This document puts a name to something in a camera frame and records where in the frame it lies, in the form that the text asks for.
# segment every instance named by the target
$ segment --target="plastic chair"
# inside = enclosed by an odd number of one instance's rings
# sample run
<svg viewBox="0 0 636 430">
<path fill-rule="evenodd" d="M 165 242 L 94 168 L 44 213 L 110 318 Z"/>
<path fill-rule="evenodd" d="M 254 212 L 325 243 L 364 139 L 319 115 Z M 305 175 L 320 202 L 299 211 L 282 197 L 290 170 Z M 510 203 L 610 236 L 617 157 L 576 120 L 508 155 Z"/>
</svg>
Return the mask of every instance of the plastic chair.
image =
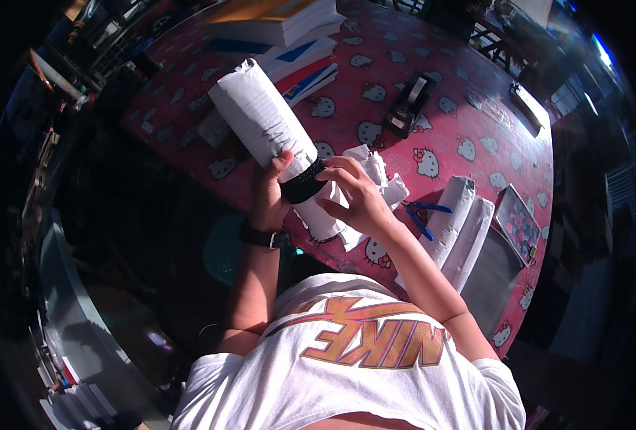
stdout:
<svg viewBox="0 0 636 430">
<path fill-rule="evenodd" d="M 203 262 L 208 273 L 227 286 L 232 286 L 237 276 L 244 247 L 239 240 L 239 231 L 244 220 L 244 215 L 237 212 L 228 213 L 215 220 L 203 248 Z M 280 250 L 279 280 L 286 275 L 295 255 L 295 246 L 286 245 Z"/>
</svg>

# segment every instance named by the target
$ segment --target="black watch strap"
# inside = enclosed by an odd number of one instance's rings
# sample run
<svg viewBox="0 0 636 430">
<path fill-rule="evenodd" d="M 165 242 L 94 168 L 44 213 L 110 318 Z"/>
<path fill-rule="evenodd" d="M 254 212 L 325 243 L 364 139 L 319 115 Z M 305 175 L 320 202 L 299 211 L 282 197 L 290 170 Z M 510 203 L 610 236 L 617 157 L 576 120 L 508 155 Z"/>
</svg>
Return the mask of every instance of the black watch strap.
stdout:
<svg viewBox="0 0 636 430">
<path fill-rule="evenodd" d="M 242 224 L 242 229 L 239 231 L 239 238 L 245 244 L 263 246 L 268 249 L 278 249 L 281 248 L 282 245 L 289 243 L 289 232 L 284 228 L 274 233 L 256 230 L 248 224 L 248 219 L 245 219 L 244 224 Z"/>
</svg>

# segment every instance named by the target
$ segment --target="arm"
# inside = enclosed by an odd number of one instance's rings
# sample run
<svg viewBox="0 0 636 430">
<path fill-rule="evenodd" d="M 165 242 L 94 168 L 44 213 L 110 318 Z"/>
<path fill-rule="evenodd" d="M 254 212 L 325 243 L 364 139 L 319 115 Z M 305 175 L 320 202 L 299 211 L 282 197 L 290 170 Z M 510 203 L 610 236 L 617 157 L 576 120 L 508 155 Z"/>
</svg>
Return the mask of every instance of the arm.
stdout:
<svg viewBox="0 0 636 430">
<path fill-rule="evenodd" d="M 323 208 L 383 244 L 407 286 L 412 303 L 450 331 L 461 355 L 468 361 L 498 360 L 464 300 L 409 229 L 394 217 L 361 165 L 346 157 L 331 157 L 323 164 L 328 168 L 316 179 L 334 180 L 353 197 L 349 209 L 328 200 L 323 201 Z"/>
<path fill-rule="evenodd" d="M 280 197 L 277 177 L 292 159 L 290 150 L 281 153 L 272 160 L 271 166 L 258 182 L 253 211 L 248 220 L 252 228 L 268 232 L 280 231 L 282 228 L 289 203 Z M 216 352 L 246 356 L 256 347 L 272 319 L 278 271 L 279 250 L 245 245 L 233 285 L 226 330 Z"/>
</svg>

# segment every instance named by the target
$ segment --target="hand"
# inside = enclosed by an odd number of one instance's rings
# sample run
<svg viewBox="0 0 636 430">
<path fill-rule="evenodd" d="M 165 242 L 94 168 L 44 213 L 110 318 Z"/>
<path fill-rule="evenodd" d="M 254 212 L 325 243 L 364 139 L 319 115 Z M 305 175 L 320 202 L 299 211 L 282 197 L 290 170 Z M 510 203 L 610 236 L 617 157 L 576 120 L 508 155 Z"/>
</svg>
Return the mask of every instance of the hand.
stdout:
<svg viewBox="0 0 636 430">
<path fill-rule="evenodd" d="M 319 204 L 332 217 L 341 219 L 348 226 L 364 235 L 381 239 L 389 230 L 399 225 L 380 190 L 368 177 L 364 168 L 351 157 L 330 157 L 323 160 L 326 167 L 316 175 L 317 180 L 335 181 L 351 200 L 349 209 L 331 200 Z"/>
<path fill-rule="evenodd" d="M 253 197 L 253 209 L 248 219 L 251 228 L 269 233 L 282 229 L 290 204 L 281 197 L 277 177 L 289 167 L 293 159 L 291 150 L 284 150 L 278 157 L 271 159 Z"/>
</svg>

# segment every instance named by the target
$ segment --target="pliers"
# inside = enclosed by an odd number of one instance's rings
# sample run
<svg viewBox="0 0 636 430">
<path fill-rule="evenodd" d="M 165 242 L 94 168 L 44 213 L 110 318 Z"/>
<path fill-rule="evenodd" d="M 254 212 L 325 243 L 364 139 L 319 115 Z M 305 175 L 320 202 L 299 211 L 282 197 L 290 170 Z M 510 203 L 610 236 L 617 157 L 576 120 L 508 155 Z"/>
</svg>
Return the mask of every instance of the pliers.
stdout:
<svg viewBox="0 0 636 430">
<path fill-rule="evenodd" d="M 451 208 L 448 208 L 447 206 L 443 206 L 441 204 L 421 203 L 421 202 L 406 202 L 406 201 L 402 202 L 402 204 L 406 208 L 406 212 L 409 214 L 411 219 L 414 220 L 414 224 L 416 224 L 416 227 L 418 227 L 418 229 L 421 231 L 421 233 L 423 233 L 423 235 L 426 236 L 428 238 L 428 240 L 430 240 L 430 241 L 432 241 L 435 238 L 433 237 L 433 235 L 430 234 L 430 231 L 428 231 L 428 229 L 426 229 L 426 227 L 423 225 L 421 220 L 418 219 L 418 215 L 416 215 L 416 212 L 411 210 L 410 206 L 413 206 L 414 208 L 417 208 L 417 209 L 430 209 L 432 211 L 442 211 L 442 212 L 446 212 L 446 213 L 452 213 L 452 209 Z"/>
</svg>

